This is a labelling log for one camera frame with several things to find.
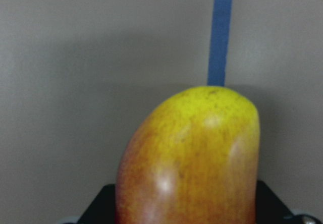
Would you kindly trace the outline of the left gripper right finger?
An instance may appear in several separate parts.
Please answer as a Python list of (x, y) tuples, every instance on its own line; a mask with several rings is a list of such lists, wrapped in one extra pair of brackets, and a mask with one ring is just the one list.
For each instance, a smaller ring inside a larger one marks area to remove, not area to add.
[(256, 223), (293, 223), (294, 214), (264, 181), (256, 186)]

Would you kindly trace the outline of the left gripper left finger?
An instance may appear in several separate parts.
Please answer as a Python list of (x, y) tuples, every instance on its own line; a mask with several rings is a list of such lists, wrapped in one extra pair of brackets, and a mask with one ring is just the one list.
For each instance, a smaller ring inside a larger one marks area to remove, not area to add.
[(105, 185), (81, 215), (78, 223), (114, 224), (116, 214), (115, 185)]

